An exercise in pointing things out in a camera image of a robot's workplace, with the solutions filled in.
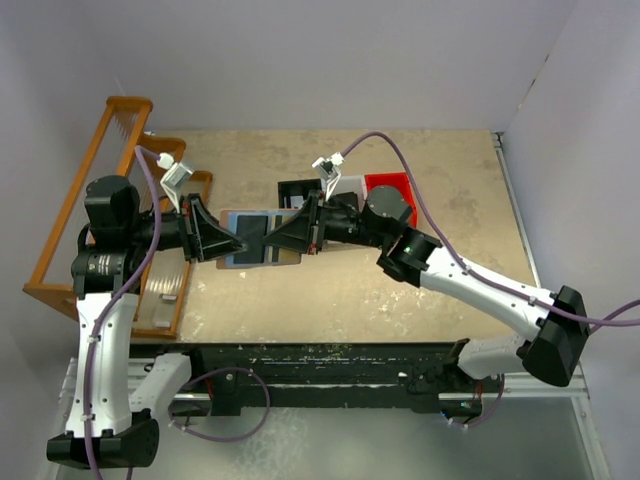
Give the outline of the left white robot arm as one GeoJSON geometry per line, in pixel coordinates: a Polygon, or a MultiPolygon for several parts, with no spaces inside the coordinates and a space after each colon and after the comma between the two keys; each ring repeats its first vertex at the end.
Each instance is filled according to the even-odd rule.
{"type": "Polygon", "coordinates": [[[189,378],[182,354],[163,354],[135,393],[128,390],[129,348],[143,288],[157,251],[180,249],[188,262],[207,262],[246,249],[220,226],[196,193],[173,191],[176,206],[149,210],[130,181],[109,175],[86,188],[88,223],[71,265],[80,325],[73,405],[63,433],[47,442],[49,461],[76,469],[145,468],[153,462],[157,414],[189,378]]]}

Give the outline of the pink leather card holder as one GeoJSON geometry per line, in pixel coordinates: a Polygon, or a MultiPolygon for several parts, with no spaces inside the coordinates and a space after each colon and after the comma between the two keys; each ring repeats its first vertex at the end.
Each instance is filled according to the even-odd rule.
{"type": "Polygon", "coordinates": [[[263,237],[296,213],[294,209],[222,210],[220,225],[244,239],[249,249],[216,261],[220,270],[274,266],[268,263],[271,246],[263,244],[263,237]]]}

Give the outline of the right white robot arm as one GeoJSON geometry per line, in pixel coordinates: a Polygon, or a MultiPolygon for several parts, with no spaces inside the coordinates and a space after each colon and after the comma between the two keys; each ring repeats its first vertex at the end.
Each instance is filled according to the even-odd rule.
{"type": "Polygon", "coordinates": [[[459,257],[411,226],[411,215],[391,186],[374,188],[361,210],[314,191],[264,242],[301,254],[320,252],[325,241],[376,248],[378,266],[393,280],[455,298],[512,330],[510,336],[454,345],[453,363],[467,376],[526,372],[568,386],[590,336],[588,326],[574,319],[585,312],[581,294],[567,286],[554,293],[526,285],[459,257]]]}

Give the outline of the gold card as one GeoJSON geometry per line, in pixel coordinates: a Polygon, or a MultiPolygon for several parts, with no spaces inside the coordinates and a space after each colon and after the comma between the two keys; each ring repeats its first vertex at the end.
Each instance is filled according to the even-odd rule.
{"type": "Polygon", "coordinates": [[[268,263],[274,266],[297,265],[301,263],[302,255],[299,252],[271,247],[269,249],[268,263]]]}

